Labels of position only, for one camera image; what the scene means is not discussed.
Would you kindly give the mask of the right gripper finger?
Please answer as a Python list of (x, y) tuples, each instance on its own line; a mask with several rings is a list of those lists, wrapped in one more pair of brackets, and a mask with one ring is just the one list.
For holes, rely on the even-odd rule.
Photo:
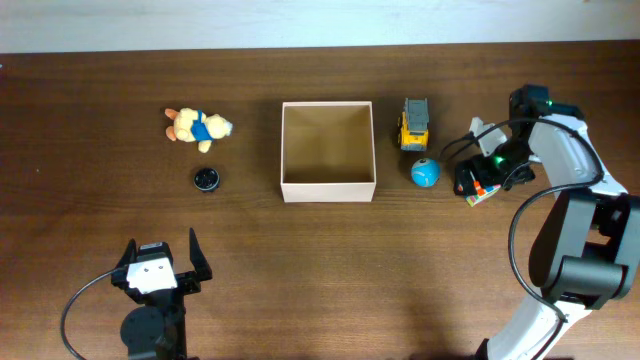
[(509, 191), (516, 185), (525, 184), (534, 179), (535, 173), (531, 169), (530, 163), (523, 163), (511, 171), (503, 181), (501, 188)]
[(459, 196), (477, 195), (481, 184), (473, 162), (459, 162), (454, 169), (454, 193)]

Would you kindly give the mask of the yellow grey toy truck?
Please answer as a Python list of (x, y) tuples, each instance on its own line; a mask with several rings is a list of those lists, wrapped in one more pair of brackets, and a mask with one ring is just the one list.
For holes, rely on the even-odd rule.
[(398, 144), (403, 151), (423, 152), (427, 150), (430, 117), (428, 99), (405, 99), (398, 118)]

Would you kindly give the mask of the multicoloured puzzle cube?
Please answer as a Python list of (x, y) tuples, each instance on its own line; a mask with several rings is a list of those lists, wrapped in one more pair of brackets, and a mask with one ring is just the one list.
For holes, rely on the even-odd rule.
[(470, 173), (470, 176), (471, 176), (471, 179), (473, 180), (473, 186), (476, 193), (466, 196), (465, 200), (471, 207), (478, 205), (484, 200), (487, 200), (488, 198), (495, 195), (501, 189), (500, 184), (495, 184), (488, 187), (482, 187), (480, 182), (474, 177), (473, 173)]

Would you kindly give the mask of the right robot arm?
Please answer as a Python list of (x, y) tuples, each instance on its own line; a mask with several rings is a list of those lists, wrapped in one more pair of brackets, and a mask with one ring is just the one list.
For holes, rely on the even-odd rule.
[[(463, 140), (481, 152), (455, 167), (453, 191), (471, 204), (534, 179), (541, 164), (550, 186), (528, 198), (508, 230), (508, 258), (526, 292), (508, 324), (483, 340), (478, 359), (542, 359), (579, 320), (625, 297), (639, 266), (639, 199), (617, 182), (593, 148), (584, 115), (527, 84), (509, 97), (509, 118), (474, 118)], [(524, 211), (547, 195), (555, 202), (530, 251), (528, 273), (516, 263)]]

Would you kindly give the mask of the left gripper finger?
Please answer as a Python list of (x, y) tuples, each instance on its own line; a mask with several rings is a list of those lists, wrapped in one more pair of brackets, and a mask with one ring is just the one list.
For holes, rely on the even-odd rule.
[(196, 233), (193, 228), (189, 229), (189, 257), (192, 265), (194, 266), (194, 271), (196, 273), (197, 279), (199, 281), (211, 280), (211, 267), (200, 248)]
[(131, 239), (126, 248), (125, 251), (122, 255), (122, 257), (120, 258), (120, 260), (118, 261), (116, 267), (117, 268), (124, 268), (126, 266), (129, 266), (132, 262), (136, 261), (136, 257), (137, 257), (137, 245), (136, 245), (136, 241), (134, 239)]

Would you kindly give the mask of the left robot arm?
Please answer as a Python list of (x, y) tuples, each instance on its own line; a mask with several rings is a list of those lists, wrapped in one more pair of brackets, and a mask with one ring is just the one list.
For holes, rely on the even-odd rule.
[(184, 298), (201, 291), (212, 279), (196, 233), (189, 230), (190, 271), (176, 273), (166, 242), (138, 247), (130, 240), (111, 275), (111, 284), (138, 307), (122, 321), (120, 337), (127, 357), (140, 360), (180, 360), (188, 357)]

